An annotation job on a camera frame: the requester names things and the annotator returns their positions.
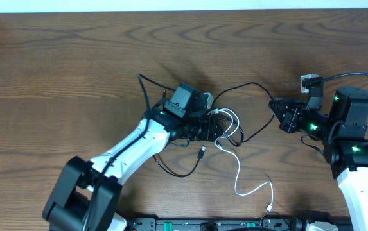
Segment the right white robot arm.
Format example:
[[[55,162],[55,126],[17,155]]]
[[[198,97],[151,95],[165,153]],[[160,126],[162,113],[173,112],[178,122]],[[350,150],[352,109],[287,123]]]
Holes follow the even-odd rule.
[[[354,230],[368,230],[368,92],[338,88],[328,114],[299,99],[276,99],[268,105],[281,130],[322,142],[321,154],[344,195]]]

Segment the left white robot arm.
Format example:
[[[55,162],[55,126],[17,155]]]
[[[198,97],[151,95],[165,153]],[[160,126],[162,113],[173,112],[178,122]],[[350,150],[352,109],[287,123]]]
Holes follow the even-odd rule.
[[[176,139],[212,142],[222,127],[210,113],[210,93],[181,83],[144,113],[137,128],[105,153],[70,159],[49,196],[42,217],[55,230],[124,230],[117,214],[123,184]]]

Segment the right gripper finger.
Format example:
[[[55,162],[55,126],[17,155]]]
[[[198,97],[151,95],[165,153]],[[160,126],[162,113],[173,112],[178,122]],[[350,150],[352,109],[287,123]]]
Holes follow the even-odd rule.
[[[279,99],[275,99],[275,100],[270,100],[269,101],[269,107],[270,108],[274,108],[274,107],[304,107],[305,106],[305,102],[300,100],[300,99],[291,99],[291,98],[279,98]]]
[[[269,104],[269,107],[281,123],[296,122],[296,106],[292,104]]]

